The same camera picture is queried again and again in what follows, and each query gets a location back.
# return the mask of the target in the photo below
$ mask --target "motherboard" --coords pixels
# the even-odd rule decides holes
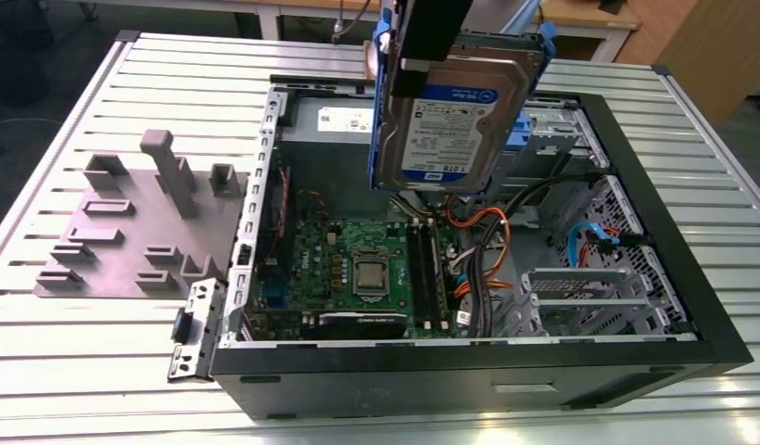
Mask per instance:
[[[262,284],[250,324],[276,340],[452,337],[441,259],[453,237],[433,221],[298,222],[292,277]]]

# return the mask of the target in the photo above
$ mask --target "table surface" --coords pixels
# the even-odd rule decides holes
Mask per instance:
[[[608,99],[752,349],[756,362],[724,377],[683,382],[612,410],[254,422],[216,384],[166,383],[181,301],[31,294],[89,186],[81,169],[92,154],[120,153],[129,168],[153,168],[141,134],[165,128],[194,170],[224,162],[250,171],[269,76],[280,72],[361,78],[364,49],[161,34],[114,45],[0,227],[0,439],[760,442],[760,192],[649,67],[557,60],[540,86]]]
[[[364,7],[364,0],[248,0],[250,3],[265,3],[266,5],[282,6],[308,6],[308,7],[326,7],[329,9],[338,9],[342,1],[345,2],[345,9],[357,10]],[[369,7],[370,11],[381,10],[381,0],[372,0]]]

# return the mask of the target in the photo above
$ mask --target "metal bracket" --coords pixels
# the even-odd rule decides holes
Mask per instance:
[[[169,383],[213,381],[210,364],[226,294],[226,285],[216,278],[192,284],[188,303],[174,321],[172,339],[177,345],[169,367]]]

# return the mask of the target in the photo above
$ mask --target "white label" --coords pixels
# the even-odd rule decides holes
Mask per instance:
[[[372,108],[322,107],[317,113],[320,132],[372,133]]]
[[[457,311],[457,324],[471,324],[471,312]]]
[[[438,181],[444,172],[468,173],[481,145],[477,122],[496,104],[416,99],[410,119],[402,170],[428,173],[425,180]]]

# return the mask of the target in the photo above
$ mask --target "floor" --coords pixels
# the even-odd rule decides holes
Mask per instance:
[[[75,3],[49,3],[46,16],[57,43],[35,58],[50,82],[50,93],[26,107],[0,105],[0,120],[51,120],[0,125],[0,220],[59,128],[53,121],[66,119],[120,30],[226,37],[256,32],[250,18],[236,18],[229,13],[102,5],[98,11],[100,19],[90,23],[84,20]],[[285,38],[326,42],[332,26],[330,20],[285,18]],[[372,23],[360,23],[344,42],[360,44],[372,26]],[[720,134],[760,184],[760,111],[755,102],[741,105]]]

